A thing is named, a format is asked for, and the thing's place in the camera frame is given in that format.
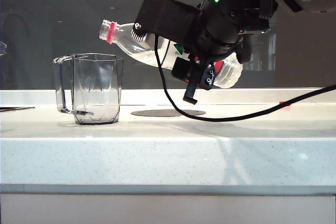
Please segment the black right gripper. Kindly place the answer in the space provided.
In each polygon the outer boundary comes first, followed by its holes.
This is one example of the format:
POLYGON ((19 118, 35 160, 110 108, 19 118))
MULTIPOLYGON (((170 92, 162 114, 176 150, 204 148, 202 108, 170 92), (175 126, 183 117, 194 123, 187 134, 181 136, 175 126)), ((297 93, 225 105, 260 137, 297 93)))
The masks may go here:
POLYGON ((201 9, 190 51, 191 61, 177 57, 172 76, 187 82, 183 100, 196 104, 197 88, 231 88, 239 80, 243 65, 237 59, 243 48, 244 24, 241 1, 208 0, 201 9))

